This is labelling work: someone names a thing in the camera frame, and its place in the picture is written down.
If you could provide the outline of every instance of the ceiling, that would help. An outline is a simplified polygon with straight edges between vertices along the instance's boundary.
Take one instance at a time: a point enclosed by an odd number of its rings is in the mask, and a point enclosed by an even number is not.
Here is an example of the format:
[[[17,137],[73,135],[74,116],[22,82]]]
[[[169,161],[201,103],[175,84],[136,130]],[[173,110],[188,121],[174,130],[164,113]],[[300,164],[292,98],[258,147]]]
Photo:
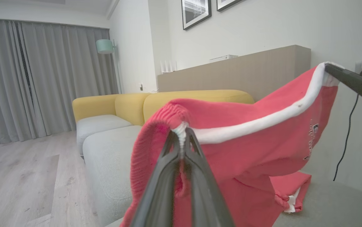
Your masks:
[[[34,4],[106,15],[112,0],[0,0],[0,2]]]

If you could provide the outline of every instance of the wooden headboard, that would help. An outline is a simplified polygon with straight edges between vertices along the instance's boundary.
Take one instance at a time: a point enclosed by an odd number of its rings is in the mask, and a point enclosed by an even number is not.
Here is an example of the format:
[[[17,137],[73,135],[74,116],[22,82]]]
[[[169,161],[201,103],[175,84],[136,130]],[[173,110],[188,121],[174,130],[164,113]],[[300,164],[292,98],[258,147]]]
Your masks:
[[[159,92],[236,89],[258,101],[310,69],[311,49],[293,45],[157,76]]]

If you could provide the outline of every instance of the black cable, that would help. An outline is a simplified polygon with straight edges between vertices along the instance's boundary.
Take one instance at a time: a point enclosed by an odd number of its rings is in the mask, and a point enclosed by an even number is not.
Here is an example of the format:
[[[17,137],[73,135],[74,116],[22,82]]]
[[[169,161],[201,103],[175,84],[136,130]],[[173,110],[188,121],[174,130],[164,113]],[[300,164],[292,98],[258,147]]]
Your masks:
[[[342,159],[344,159],[345,152],[347,151],[347,144],[348,144],[349,133],[351,132],[351,118],[352,118],[353,111],[355,110],[355,107],[356,107],[356,105],[357,105],[357,101],[358,101],[358,99],[359,99],[359,94],[357,94],[357,95],[356,95],[355,105],[353,105],[353,108],[352,108],[351,114],[349,115],[349,127],[348,127],[348,134],[347,134],[347,138],[345,139],[344,152],[342,153],[341,160],[339,160],[339,162],[338,162],[338,164],[337,164],[337,166],[336,166],[335,176],[334,176],[333,181],[335,181],[336,175],[337,175],[337,173],[338,173],[339,164],[341,163]]]

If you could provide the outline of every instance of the garment logo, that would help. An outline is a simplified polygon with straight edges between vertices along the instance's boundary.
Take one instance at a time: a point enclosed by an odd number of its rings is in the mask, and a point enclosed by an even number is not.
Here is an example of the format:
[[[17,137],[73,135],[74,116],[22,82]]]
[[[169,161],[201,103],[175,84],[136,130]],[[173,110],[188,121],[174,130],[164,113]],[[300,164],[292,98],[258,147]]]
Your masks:
[[[303,160],[309,160],[311,157],[311,151],[312,151],[312,147],[313,145],[313,141],[315,139],[315,134],[318,132],[318,124],[313,125],[312,124],[312,119],[310,120],[310,131],[308,132],[308,135],[310,136],[310,141],[308,142],[308,149],[310,151],[310,155],[303,158]]]

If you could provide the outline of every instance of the gray fabric surface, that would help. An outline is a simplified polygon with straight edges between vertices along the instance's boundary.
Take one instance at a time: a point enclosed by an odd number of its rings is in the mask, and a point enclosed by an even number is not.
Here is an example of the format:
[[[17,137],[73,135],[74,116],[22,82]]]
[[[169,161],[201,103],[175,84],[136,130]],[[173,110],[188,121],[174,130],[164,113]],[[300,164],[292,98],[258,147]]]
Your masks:
[[[81,119],[77,122],[77,147],[80,155],[83,155],[84,140],[90,135],[131,125],[130,122],[115,115],[99,115]]]
[[[98,132],[83,144],[88,179],[101,226],[125,215],[132,203],[130,158],[141,126]]]
[[[122,221],[123,221],[123,218],[116,220],[105,227],[119,227],[121,225]]]
[[[17,26],[16,22],[0,20],[0,143],[38,136]]]
[[[98,54],[95,44],[109,39],[108,29],[20,23],[47,135],[76,129],[74,99],[118,93],[112,55]]]
[[[273,227],[362,226],[362,192],[338,182],[313,178],[303,211],[282,213]]]

